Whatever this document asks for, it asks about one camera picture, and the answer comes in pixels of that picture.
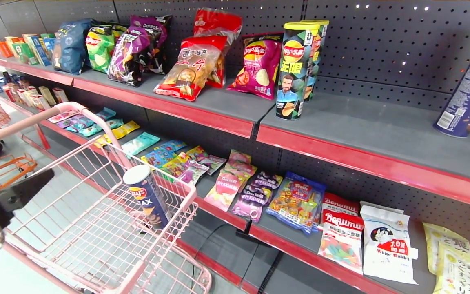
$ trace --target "blue snack bag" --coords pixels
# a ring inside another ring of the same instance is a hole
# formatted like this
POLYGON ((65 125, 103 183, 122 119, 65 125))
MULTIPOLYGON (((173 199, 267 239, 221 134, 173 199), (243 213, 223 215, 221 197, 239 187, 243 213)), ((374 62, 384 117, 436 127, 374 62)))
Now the blue snack bag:
POLYGON ((97 112, 95 115, 100 117, 102 120, 107 120, 109 118, 114 117, 117 114, 117 112, 111 110, 110 108, 103 108, 100 112, 97 112))
POLYGON ((266 213, 295 229, 311 234, 315 214, 325 190, 325 185, 289 171, 266 213))
POLYGON ((84 41, 93 22, 93 19, 85 18, 61 24, 52 52, 52 63, 56 71, 75 75, 81 73, 88 57, 84 41))

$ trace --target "red snack bag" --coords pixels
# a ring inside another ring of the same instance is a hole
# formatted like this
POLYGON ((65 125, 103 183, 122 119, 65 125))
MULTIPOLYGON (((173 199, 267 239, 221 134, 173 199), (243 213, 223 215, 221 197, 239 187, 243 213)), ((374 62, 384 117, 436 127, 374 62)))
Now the red snack bag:
POLYGON ((190 37, 181 43, 177 63, 153 89, 155 93, 195 101, 215 68, 226 36, 190 37))
POLYGON ((222 49, 222 54, 216 61, 215 71, 208 77, 207 84, 216 88, 226 84, 226 70, 224 58, 231 44, 237 39, 242 30, 242 17, 228 13, 220 9, 201 8, 195 15, 193 26, 194 37, 201 36, 226 36, 227 41, 222 49))

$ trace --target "purple chip bag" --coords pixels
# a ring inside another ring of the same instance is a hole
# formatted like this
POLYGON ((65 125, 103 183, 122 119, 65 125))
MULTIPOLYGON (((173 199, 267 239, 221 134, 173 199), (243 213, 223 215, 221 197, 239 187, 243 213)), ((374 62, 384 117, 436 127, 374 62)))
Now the purple chip bag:
POLYGON ((280 62, 282 38, 278 35, 244 40, 244 67, 228 90, 275 98, 275 76, 280 62))

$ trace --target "floor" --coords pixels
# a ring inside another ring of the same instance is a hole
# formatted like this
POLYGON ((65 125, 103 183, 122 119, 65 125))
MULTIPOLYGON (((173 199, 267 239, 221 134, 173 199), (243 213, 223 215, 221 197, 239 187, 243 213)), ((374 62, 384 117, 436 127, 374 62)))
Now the floor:
MULTIPOLYGON (((22 119, 24 116, 15 112, 12 108, 5 108, 6 111, 11 114, 11 117, 14 120, 22 119)), ((30 145, 24 143, 17 136, 12 136, 5 139, 7 152, 15 156, 22 156, 23 153, 28 153, 34 158, 38 167, 46 166, 51 162, 49 158, 46 158, 42 153, 31 147, 30 145)), ((30 216, 33 214, 39 214, 36 218, 39 222, 31 222, 27 227, 31 227, 31 231, 23 229, 20 232, 20 237, 27 240, 32 246, 40 248, 44 246, 45 243, 49 244, 49 240, 52 239, 52 236, 56 235, 56 231, 60 231, 63 227, 63 223, 70 223, 75 220, 79 214, 84 212, 88 205, 94 203, 99 199, 102 194, 97 192, 95 189, 86 184, 79 184, 79 180, 71 175, 68 172, 65 173, 56 173, 56 179, 53 181, 52 185, 48 188, 45 188, 41 191, 41 194, 34 199, 34 205, 28 205, 24 210, 17 214, 17 219, 22 222, 30 219, 30 216), (54 202, 54 200, 62 194, 67 192, 67 187, 72 187, 78 185, 78 188, 70 194, 74 194, 72 198, 63 197, 62 201, 59 201, 57 206, 52 206, 47 208, 44 212, 41 212, 43 208, 47 207, 49 203, 54 202)), ((101 201, 99 205, 95 206, 94 210, 104 211, 105 208, 113 206, 113 203, 110 201, 101 201)), ((127 223, 121 219, 121 216, 125 215, 125 212, 121 208, 114 208, 111 211, 107 212, 109 218, 114 219, 114 222, 102 220, 101 224, 97 229, 92 231, 91 229, 86 232, 83 237, 78 238, 77 242, 74 242, 69 249, 65 249, 67 240, 60 238, 52 243, 49 246, 49 249, 46 250, 45 254, 48 257, 52 257, 56 254, 60 254, 58 258, 58 263, 63 264, 65 268, 68 268, 72 272, 83 272, 87 279, 91 279, 96 283, 106 284, 108 286, 115 286, 119 283, 120 278, 118 278, 117 272, 124 272, 125 270, 131 268, 136 256, 142 255, 144 248, 139 246, 140 244, 146 244, 149 242, 149 236, 139 236, 138 234, 134 235, 129 231, 129 226, 127 223), (117 242, 110 241, 110 236, 122 234, 127 235, 128 242, 117 242), (99 247, 102 247, 101 250, 92 250, 90 253, 84 252, 83 250, 87 249, 88 244, 91 242, 100 242, 99 247), (97 263, 101 266, 91 267, 90 265, 97 263)), ((65 235, 73 234, 75 232, 80 232, 85 229, 82 227, 85 222, 95 223, 95 219, 100 216, 93 216, 88 214, 88 218, 83 218, 78 221, 65 235)), ((11 229, 18 229, 20 223, 15 221, 10 225, 11 229)), ((151 279, 150 285, 136 286, 132 292, 140 292, 140 288, 146 290, 146 292, 154 293, 190 293, 188 285, 192 284, 192 280, 187 277, 187 275, 192 275, 192 265, 178 254, 170 252, 166 257, 167 261, 163 261, 163 265, 169 268, 166 272, 157 272, 157 275, 151 279), (171 264, 183 264, 182 270, 178 270, 175 267, 172 267, 171 264), (179 277, 179 280, 183 284, 174 283, 173 279, 169 278, 168 275, 173 275, 179 277)), ((194 271, 195 277, 197 276, 198 270, 194 271)), ((211 273, 213 276, 213 285, 211 286, 210 293, 213 294, 241 294, 244 293, 242 290, 231 285, 228 281, 222 279, 220 276, 211 273)), ((201 289, 198 285, 193 285, 193 289, 198 293, 201 293, 201 289)), ((57 294, 64 293, 63 290, 56 287, 47 279, 43 278, 33 270, 29 269, 27 266, 19 262, 17 259, 12 257, 10 254, 5 251, 0 252, 0 293, 7 292, 26 292, 30 294, 57 294)))

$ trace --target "shopping cart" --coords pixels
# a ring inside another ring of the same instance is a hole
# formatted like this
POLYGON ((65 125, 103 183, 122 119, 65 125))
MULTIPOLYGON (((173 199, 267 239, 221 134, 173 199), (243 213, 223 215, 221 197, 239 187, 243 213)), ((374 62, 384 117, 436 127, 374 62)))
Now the shopping cart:
POLYGON ((112 144, 100 156, 94 138, 37 171, 52 169, 55 177, 14 212, 2 247, 69 293, 81 286, 96 293, 207 293, 211 274, 175 245, 196 214, 194 186, 152 167, 173 215, 154 231, 122 181, 127 169, 145 163, 125 154, 106 123, 75 102, 3 128, 0 139, 71 109, 100 125, 112 144))

